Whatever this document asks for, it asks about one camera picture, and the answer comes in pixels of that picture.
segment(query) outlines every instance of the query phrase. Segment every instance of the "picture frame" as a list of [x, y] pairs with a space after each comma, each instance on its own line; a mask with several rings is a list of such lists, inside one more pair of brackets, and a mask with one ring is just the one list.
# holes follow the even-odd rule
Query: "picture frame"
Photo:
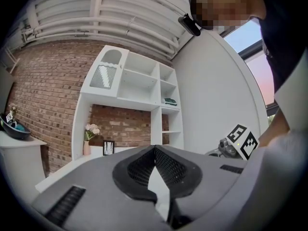
[[115, 153], [115, 141], [103, 140], [103, 156]]

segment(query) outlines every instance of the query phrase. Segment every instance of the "white table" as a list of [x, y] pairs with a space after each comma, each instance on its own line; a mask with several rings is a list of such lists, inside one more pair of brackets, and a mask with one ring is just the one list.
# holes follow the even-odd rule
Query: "white table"
[[0, 131], [0, 164], [15, 195], [26, 203], [38, 196], [35, 185], [45, 179], [40, 146], [46, 143], [33, 137], [16, 140]]

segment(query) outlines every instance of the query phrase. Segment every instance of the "brick wall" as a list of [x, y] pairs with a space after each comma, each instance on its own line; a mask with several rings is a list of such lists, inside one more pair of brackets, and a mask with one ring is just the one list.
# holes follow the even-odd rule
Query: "brick wall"
[[[47, 143], [41, 148], [45, 172], [55, 172], [72, 160], [72, 124], [79, 91], [104, 45], [101, 41], [62, 40], [29, 46], [14, 53], [21, 60], [13, 73], [15, 84], [8, 105], [15, 104], [16, 118], [31, 130], [33, 137]], [[115, 145], [121, 147], [150, 144], [150, 114], [93, 105], [89, 122], [97, 124], [102, 134], [91, 144], [102, 145], [103, 138], [115, 140]], [[166, 116], [163, 124], [167, 130]]]

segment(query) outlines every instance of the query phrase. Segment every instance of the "sky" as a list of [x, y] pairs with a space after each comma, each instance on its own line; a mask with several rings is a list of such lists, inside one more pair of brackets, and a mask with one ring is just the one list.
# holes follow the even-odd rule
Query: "sky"
[[[249, 21], [224, 39], [239, 53], [262, 39], [260, 26], [254, 21]], [[265, 54], [260, 52], [245, 62], [259, 85], [265, 104], [274, 102], [273, 75]]]

